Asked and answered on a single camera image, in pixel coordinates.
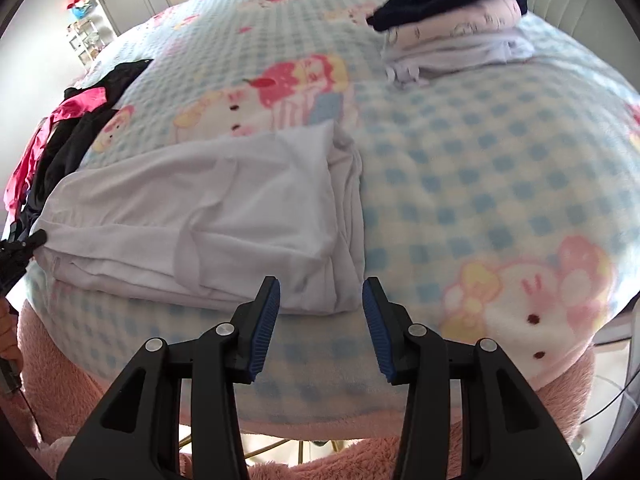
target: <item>bed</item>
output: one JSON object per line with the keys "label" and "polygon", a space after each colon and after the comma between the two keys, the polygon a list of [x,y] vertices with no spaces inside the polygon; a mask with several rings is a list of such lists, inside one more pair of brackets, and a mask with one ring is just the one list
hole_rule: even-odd
{"label": "bed", "polygon": [[[531,12],[520,23],[536,47],[530,62],[399,91],[386,81],[384,37],[364,22],[384,1],[190,0],[126,32],[81,85],[119,62],[155,61],[119,102],[124,127],[79,171],[195,140],[190,118],[211,92],[245,91],[260,111],[248,120],[273,121],[251,101],[251,82],[320,60],[331,88],[313,95],[303,121],[338,121],[360,150],[366,276],[444,336],[495,338],[542,387],[638,292],[640,97]],[[209,106],[204,117],[226,124],[225,114]],[[228,319],[81,290],[37,264],[26,286],[55,344],[104,385],[146,339],[187,340]],[[476,328],[461,333],[468,323]],[[280,316],[264,372],[236,387],[241,427],[398,434],[406,391],[385,383],[372,350],[359,309]],[[186,383],[185,416],[188,398]]]}

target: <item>white folded cloth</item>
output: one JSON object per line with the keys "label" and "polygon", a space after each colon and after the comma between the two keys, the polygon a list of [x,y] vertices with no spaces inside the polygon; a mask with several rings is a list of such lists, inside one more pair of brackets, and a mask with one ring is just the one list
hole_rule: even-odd
{"label": "white folded cloth", "polygon": [[406,84],[488,64],[506,64],[531,58],[535,48],[517,27],[426,41],[409,50],[390,46],[382,51],[390,81]]}
{"label": "white folded cloth", "polygon": [[517,0],[480,0],[421,22],[390,28],[386,33],[386,41],[394,48],[408,50],[439,38],[507,30],[515,27],[521,17]]}
{"label": "white folded cloth", "polygon": [[186,142],[65,177],[34,228],[56,279],[118,296],[231,311],[267,275],[281,309],[360,303],[362,162],[333,122]]}

